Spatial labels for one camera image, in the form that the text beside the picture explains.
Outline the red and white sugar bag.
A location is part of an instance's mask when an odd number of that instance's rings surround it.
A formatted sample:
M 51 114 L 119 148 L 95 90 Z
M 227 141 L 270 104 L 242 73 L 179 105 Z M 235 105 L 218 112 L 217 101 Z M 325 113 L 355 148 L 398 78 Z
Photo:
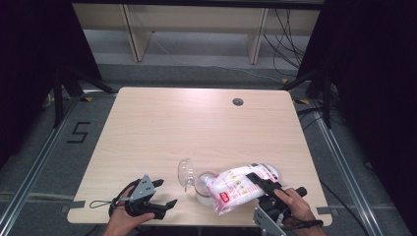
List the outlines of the red and white sugar bag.
M 284 186 L 281 173 L 266 163 L 252 163 L 223 171 L 214 177 L 201 178 L 208 189 L 208 195 L 214 200 L 218 214 L 228 213 L 265 194 L 264 190 L 249 179 L 248 174 L 251 173 L 262 180 L 270 180 Z

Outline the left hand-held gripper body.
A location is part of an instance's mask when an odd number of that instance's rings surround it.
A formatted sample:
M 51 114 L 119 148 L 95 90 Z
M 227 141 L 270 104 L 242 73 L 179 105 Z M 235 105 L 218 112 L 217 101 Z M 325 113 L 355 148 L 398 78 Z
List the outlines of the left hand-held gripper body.
M 152 212 L 156 214 L 155 205 L 150 202 L 150 199 L 156 193 L 156 188 L 153 186 L 148 175 L 143 178 L 131 182 L 120 194 L 111 202 L 111 210 L 116 208 L 118 201 L 123 201 L 126 212 L 131 216 L 140 216 L 145 213 Z

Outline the grey tape strip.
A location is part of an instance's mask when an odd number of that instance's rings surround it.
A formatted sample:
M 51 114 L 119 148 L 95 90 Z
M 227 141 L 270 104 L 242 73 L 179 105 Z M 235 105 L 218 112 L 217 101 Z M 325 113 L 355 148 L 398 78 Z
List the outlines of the grey tape strip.
M 332 216 L 338 216 L 339 211 L 336 208 L 331 208 L 329 206 L 317 207 L 318 214 L 331 214 Z
M 61 212 L 63 213 L 68 213 L 70 209 L 72 208 L 83 208 L 85 207 L 86 201 L 76 201 L 76 202 L 71 202 L 68 205 L 62 206 L 61 207 Z

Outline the black metal stand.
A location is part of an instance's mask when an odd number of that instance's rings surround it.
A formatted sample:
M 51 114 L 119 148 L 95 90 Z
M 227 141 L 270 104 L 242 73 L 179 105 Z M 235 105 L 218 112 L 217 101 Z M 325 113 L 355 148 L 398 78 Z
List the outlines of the black metal stand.
M 101 79 L 96 79 L 88 74 L 70 66 L 57 66 L 53 76 L 53 93 L 55 98 L 55 123 L 57 127 L 64 119 L 64 98 L 62 89 L 65 89 L 71 98 L 84 94 L 79 81 L 85 81 L 94 87 L 107 93 L 115 93 L 114 88 L 106 85 Z
M 309 98 L 318 98 L 319 95 L 322 96 L 323 99 L 323 119 L 327 127 L 330 129 L 330 93 L 331 93 L 331 79 L 328 72 L 324 69 L 317 68 L 313 69 L 310 72 L 298 76 L 297 79 L 287 85 L 285 85 L 282 90 L 291 90 L 294 89 L 301 84 L 309 81 L 310 84 L 306 90 L 306 95 Z

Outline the black curtain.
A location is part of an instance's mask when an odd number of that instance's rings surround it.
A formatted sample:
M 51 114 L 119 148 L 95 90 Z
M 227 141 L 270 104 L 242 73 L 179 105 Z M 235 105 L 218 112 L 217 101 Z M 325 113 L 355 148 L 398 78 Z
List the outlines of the black curtain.
M 71 0 L 0 0 L 0 168 L 18 150 L 55 72 L 100 80 Z
M 313 70 L 417 236 L 417 0 L 325 0 L 299 73 Z

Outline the metal floor rail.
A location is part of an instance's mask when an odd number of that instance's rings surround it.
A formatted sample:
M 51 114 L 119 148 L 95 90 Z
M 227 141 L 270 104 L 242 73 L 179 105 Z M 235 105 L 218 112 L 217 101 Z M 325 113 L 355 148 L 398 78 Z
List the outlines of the metal floor rail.
M 320 115 L 318 111 L 315 112 L 318 118 L 318 124 L 321 132 L 328 144 L 332 157 L 341 174 L 341 177 L 347 187 L 350 197 L 356 206 L 361 221 L 369 234 L 369 236 L 384 236 L 382 227 L 376 219 L 376 215 L 367 201 L 364 192 L 359 186 L 353 172 L 347 163 L 345 156 L 332 132 L 332 130 L 325 123 L 325 115 Z
M 37 182 L 41 172 L 43 171 L 49 157 L 58 144 L 58 140 L 61 137 L 63 130 L 67 124 L 67 121 L 77 106 L 79 99 L 72 97 L 64 109 L 64 115 L 62 120 L 52 129 L 49 133 L 45 144 L 35 157 L 33 164 L 31 165 L 29 172 L 26 174 L 25 179 L 20 185 L 19 189 L 12 195 L 12 199 L 9 201 L 5 211 L 0 216 L 0 234 L 7 236 L 16 222 L 25 201 L 29 197 L 29 194 Z

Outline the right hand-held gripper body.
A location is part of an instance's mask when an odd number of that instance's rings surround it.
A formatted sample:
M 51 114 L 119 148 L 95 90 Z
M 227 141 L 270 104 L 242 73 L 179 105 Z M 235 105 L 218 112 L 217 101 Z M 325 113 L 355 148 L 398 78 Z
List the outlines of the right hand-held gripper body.
M 253 222 L 261 229 L 262 236 L 286 236 L 281 226 L 290 213 L 287 204 L 275 193 L 274 187 L 262 187 L 265 194 L 255 206 Z

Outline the person's right hand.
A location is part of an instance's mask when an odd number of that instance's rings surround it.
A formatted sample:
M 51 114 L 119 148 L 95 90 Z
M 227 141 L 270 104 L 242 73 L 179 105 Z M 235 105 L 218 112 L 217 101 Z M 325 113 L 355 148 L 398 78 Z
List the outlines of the person's right hand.
M 293 189 L 275 190 L 274 193 L 289 207 L 291 216 L 283 221 L 287 227 L 315 220 L 309 204 Z

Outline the person's left hand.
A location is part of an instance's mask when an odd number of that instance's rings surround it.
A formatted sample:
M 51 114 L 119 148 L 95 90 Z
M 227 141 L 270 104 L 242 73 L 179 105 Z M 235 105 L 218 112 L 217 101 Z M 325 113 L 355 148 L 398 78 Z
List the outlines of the person's left hand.
M 124 207 L 123 201 L 118 201 L 116 208 L 112 211 L 112 214 L 107 223 L 106 229 L 118 229 L 121 231 L 133 231 L 135 227 L 139 226 L 142 223 L 154 219 L 154 214 L 152 212 L 142 214 L 140 216 L 131 216 L 129 215 Z

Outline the clear glass jar with lid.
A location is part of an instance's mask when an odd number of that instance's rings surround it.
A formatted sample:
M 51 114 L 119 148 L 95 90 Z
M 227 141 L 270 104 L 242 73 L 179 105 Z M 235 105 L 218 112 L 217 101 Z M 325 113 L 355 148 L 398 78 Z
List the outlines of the clear glass jar with lid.
M 205 207 L 215 206 L 215 201 L 211 197 L 207 186 L 207 181 L 215 177 L 214 172 L 204 171 L 195 173 L 192 160 L 190 158 L 185 158 L 179 161 L 177 177 L 179 184 L 184 188 L 184 191 L 194 188 L 196 200 L 199 204 Z

